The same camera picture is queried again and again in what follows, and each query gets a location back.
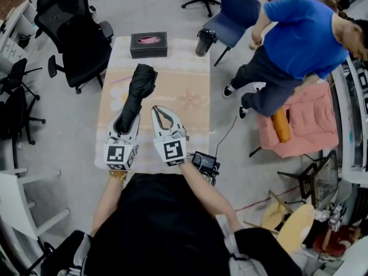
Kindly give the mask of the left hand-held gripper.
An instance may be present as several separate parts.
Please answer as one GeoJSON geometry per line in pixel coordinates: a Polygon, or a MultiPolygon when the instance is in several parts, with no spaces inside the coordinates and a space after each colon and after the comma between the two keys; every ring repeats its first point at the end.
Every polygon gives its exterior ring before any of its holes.
{"type": "Polygon", "coordinates": [[[114,171],[129,171],[137,156],[139,145],[136,138],[140,126],[140,113],[132,121],[129,131],[121,136],[121,113],[122,109],[117,111],[110,119],[107,128],[108,139],[103,149],[103,161],[114,171]]]}

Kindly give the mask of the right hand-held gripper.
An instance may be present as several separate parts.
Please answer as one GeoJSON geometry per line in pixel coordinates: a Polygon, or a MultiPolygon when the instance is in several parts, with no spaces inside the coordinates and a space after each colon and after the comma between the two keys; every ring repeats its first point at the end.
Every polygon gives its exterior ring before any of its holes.
{"type": "Polygon", "coordinates": [[[187,162],[187,136],[179,116],[167,107],[154,105],[151,117],[156,137],[154,146],[162,161],[169,167],[187,162]],[[168,128],[164,127],[161,117],[170,122],[168,128]]]}

